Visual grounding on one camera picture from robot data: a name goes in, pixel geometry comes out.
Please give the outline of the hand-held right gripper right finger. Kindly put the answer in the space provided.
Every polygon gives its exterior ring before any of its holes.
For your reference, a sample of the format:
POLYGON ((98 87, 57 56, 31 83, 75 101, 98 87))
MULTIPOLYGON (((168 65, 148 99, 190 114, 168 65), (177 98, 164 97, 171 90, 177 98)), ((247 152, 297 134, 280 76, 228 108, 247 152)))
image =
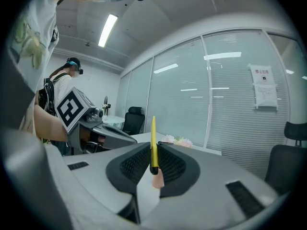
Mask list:
POLYGON ((278 198, 220 155, 160 142, 158 158, 165 185, 142 219, 146 230, 256 230, 278 198))

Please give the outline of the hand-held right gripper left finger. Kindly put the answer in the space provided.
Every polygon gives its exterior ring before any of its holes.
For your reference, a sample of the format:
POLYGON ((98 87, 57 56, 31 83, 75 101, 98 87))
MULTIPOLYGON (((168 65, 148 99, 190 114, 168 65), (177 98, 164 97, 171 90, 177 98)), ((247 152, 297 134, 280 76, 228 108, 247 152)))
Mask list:
POLYGON ((137 185, 151 160, 149 142, 64 157, 77 181, 115 215, 140 224, 137 185))

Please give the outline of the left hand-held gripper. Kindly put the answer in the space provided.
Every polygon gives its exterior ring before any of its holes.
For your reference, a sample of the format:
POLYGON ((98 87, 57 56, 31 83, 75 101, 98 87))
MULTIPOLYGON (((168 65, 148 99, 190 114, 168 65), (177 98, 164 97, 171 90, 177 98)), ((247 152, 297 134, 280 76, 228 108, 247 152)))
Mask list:
POLYGON ((90 141, 81 142, 80 129, 84 127, 98 136, 104 136, 105 141, 99 144, 97 150, 114 150, 136 144, 137 141, 122 130, 102 123, 103 111, 98 109, 79 89, 73 87, 56 107, 56 113, 67 132, 69 145, 81 152, 86 151, 90 141))

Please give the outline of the yellow marker pen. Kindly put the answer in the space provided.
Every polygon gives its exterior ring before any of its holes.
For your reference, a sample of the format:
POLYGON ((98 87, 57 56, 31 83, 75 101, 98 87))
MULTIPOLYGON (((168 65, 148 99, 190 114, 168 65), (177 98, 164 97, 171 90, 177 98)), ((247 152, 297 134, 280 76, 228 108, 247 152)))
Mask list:
POLYGON ((150 163, 150 172, 153 175, 158 175, 158 148, 156 142, 156 121, 155 116, 153 116, 151 124, 151 163, 150 163))

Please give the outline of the person's left forearm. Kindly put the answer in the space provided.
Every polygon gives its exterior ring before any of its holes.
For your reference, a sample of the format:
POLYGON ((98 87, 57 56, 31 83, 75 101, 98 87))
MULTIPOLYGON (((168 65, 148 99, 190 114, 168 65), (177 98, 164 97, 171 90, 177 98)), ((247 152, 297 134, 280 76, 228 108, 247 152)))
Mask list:
POLYGON ((44 111, 38 104, 34 105, 34 125, 38 137, 54 141, 67 141, 67 131, 58 117, 44 111))

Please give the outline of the person's left hand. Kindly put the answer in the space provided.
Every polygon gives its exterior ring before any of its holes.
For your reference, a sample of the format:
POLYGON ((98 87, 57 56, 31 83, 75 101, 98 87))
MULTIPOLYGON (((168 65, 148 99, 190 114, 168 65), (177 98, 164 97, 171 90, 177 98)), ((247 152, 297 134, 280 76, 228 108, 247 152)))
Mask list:
MULTIPOLYGON (((81 127, 80 128, 80 140, 83 142, 88 142, 91 137, 91 130, 81 127)), ((94 138, 94 142, 103 144, 105 142, 106 137, 98 135, 94 138)))

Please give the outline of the round table with pale cloth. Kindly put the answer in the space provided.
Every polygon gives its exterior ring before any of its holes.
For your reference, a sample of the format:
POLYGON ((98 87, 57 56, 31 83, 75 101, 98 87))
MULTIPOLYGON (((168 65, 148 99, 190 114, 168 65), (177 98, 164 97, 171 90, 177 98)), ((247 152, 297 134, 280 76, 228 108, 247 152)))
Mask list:
POLYGON ((115 127, 117 129, 122 130, 122 128, 124 126, 125 118, 113 116, 113 115, 108 115, 108 116, 103 116, 103 122, 105 124, 112 126, 112 127, 115 127))

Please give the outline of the black office chair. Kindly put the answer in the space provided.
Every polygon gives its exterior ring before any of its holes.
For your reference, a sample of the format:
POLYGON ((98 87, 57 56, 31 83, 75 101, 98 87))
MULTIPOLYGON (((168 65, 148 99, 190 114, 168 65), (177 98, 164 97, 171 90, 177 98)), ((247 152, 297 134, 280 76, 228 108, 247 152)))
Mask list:
POLYGON ((144 123, 145 115, 142 114, 141 107, 130 107, 125 114, 125 122, 122 131, 132 136, 140 133, 144 123))

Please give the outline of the pink flower bouquet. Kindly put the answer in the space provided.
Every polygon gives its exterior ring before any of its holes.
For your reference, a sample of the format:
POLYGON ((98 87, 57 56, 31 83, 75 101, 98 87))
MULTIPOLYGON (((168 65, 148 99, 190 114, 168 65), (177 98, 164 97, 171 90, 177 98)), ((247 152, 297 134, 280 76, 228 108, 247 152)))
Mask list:
POLYGON ((189 139, 183 137, 174 137, 172 135, 165 135, 161 141, 165 143, 172 143, 178 146, 183 146, 186 148, 193 148, 193 143, 189 139))

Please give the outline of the black mesh chair with headrest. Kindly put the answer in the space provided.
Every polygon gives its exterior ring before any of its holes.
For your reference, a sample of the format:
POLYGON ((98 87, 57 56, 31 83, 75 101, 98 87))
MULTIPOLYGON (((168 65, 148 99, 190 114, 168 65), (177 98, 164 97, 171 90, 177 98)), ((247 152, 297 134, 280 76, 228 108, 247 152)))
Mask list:
POLYGON ((295 145, 276 145, 272 148, 265 176, 265 182, 279 195, 293 189, 307 160, 307 148, 302 146, 302 142, 307 141, 307 123, 286 122, 284 136, 295 141, 295 145))

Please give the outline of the ceiling light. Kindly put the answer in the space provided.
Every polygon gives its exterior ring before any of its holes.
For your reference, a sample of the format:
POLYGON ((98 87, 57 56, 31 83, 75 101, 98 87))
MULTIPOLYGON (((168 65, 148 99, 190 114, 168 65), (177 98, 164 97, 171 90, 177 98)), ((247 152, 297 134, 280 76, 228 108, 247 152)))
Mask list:
POLYGON ((101 32, 100 38, 99 38, 99 42, 98 42, 98 46, 100 47, 105 47, 106 42, 108 40, 108 37, 116 23, 116 21, 118 20, 118 17, 113 15, 113 14, 109 14, 105 25, 103 27, 103 30, 101 32))

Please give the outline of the paper notices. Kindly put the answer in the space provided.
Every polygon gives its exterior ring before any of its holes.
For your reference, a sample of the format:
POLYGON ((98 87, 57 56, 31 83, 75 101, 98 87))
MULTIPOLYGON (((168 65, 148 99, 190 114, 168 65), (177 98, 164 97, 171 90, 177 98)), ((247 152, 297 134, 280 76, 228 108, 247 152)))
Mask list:
POLYGON ((272 107, 278 109, 277 84, 275 83, 271 66, 248 64, 251 71, 255 107, 272 107))

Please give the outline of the person's grey flower print shirt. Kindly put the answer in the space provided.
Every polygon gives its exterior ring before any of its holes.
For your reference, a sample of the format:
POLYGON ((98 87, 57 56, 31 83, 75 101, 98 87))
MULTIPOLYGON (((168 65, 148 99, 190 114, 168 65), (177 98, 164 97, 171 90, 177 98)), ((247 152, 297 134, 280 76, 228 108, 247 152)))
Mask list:
POLYGON ((0 121, 35 134, 35 94, 58 43, 56 0, 31 0, 17 17, 5 44, 0 71, 0 121))

